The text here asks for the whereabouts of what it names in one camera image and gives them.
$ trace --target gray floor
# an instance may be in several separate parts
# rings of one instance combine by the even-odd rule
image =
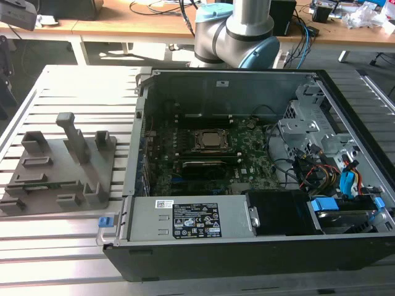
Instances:
[[[45,65],[75,65],[76,61],[74,53],[67,50],[66,42],[58,41],[15,41],[17,50],[12,52],[12,61],[14,63],[15,76],[11,78],[12,92],[18,103],[22,103],[29,90],[33,86],[36,77],[38,77]],[[184,67],[185,61],[192,57],[191,52],[184,52],[184,56],[179,56],[176,52],[173,57],[181,60],[180,62],[169,62],[163,60],[152,59],[158,57],[163,59],[168,56],[164,54],[164,45],[156,44],[135,44],[131,52],[136,52],[137,56],[125,57],[121,51],[119,43],[86,43],[91,65],[127,65],[127,66],[143,66],[153,65],[158,67]],[[151,59],[137,59],[139,54],[148,53]],[[374,58],[375,53],[371,52],[352,52],[350,53],[346,63],[339,63],[338,51],[312,50],[307,56],[306,61],[302,65],[303,69],[324,69],[324,70],[351,70],[362,69],[376,81],[379,87],[388,93],[395,85],[395,72],[393,71],[395,59],[386,59],[394,65],[390,65],[383,59],[378,59],[376,67],[369,65]],[[3,130],[6,122],[3,122],[0,131]]]

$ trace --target floor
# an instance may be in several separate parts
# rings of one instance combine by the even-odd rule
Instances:
[[[74,53],[67,50],[67,43],[60,41],[25,41],[16,40],[17,50],[12,52],[15,76],[11,80],[12,92],[21,104],[34,85],[45,65],[75,65]],[[91,65],[127,65],[155,67],[185,67],[187,61],[193,58],[193,52],[180,50],[170,53],[164,44],[134,44],[133,55],[124,56],[119,43],[86,43]],[[302,65],[303,69],[352,70],[362,69],[372,77],[379,87],[388,93],[395,85],[395,59],[385,57],[388,62],[378,59],[375,67],[369,65],[375,53],[352,52],[346,63],[339,63],[340,52],[314,50],[307,56]],[[0,123],[3,131],[7,122]]]

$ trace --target tabletop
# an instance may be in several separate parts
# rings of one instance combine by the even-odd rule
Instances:
[[[308,14],[310,0],[297,0],[296,10],[307,26],[320,30],[314,43],[322,44],[353,44],[359,46],[394,46],[395,34],[388,35],[382,27],[348,29],[340,19],[328,18],[327,23],[312,21]],[[282,42],[299,42],[301,31],[297,25],[291,27],[289,36],[279,37]]]
[[[309,0],[297,0],[296,9],[307,25],[320,30],[315,43],[353,44],[361,46],[393,46],[395,35],[386,35],[381,27],[348,29],[341,20],[329,18],[327,23],[316,23],[308,13]],[[168,15],[138,15],[129,10],[129,0],[106,0],[95,22],[78,21],[73,28],[79,35],[117,35],[117,36],[152,36],[166,38],[190,38],[191,33],[182,17]],[[165,4],[158,10],[166,10],[175,5]],[[145,5],[137,4],[133,8],[139,12],[149,13]],[[193,7],[186,9],[189,19],[194,24],[196,11]],[[280,36],[281,42],[299,42],[301,31],[297,25],[291,26],[289,36]]]
[[[130,11],[130,3],[131,0],[105,0],[98,19],[94,22],[78,21],[73,28],[73,34],[150,37],[165,36],[193,39],[192,34],[187,29],[181,16],[139,15]],[[176,4],[164,4],[163,7],[155,6],[154,8],[163,11],[176,7]],[[145,5],[141,4],[134,5],[133,9],[146,14],[151,13]],[[196,15],[195,8],[187,7],[186,14],[188,15],[191,23],[194,24]]]
[[[35,28],[34,31],[28,31],[24,30],[21,28],[17,28],[15,26],[12,26],[12,28],[17,32],[17,33],[47,33],[47,34],[72,34],[72,29],[75,26],[75,24],[78,22],[78,20],[58,20],[59,25],[57,26],[43,26],[42,28]],[[6,23],[0,22],[0,33],[10,33],[12,30],[9,28],[9,26]]]

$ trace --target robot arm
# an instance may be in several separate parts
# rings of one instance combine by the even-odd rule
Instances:
[[[280,42],[272,36],[270,0],[213,3],[196,14],[195,58],[192,67],[261,69],[271,66]]]

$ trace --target white table frame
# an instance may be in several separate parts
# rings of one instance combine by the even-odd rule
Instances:
[[[2,32],[9,39],[18,39],[13,32]],[[124,54],[128,54],[127,43],[165,43],[165,44],[193,44],[191,38],[173,37],[151,37],[151,36],[114,36],[114,35],[86,35],[86,34],[54,34],[41,32],[18,32],[22,39],[26,40],[48,40],[48,41],[68,41],[72,44],[78,65],[89,65],[88,54],[86,53],[84,42],[113,42],[122,43]],[[288,51],[298,42],[281,42],[280,52],[276,58],[274,68],[283,68]],[[359,52],[392,52],[395,53],[395,46],[372,46],[358,44],[313,44],[313,49],[330,49],[332,51],[342,51],[339,62],[345,62],[351,51]]]

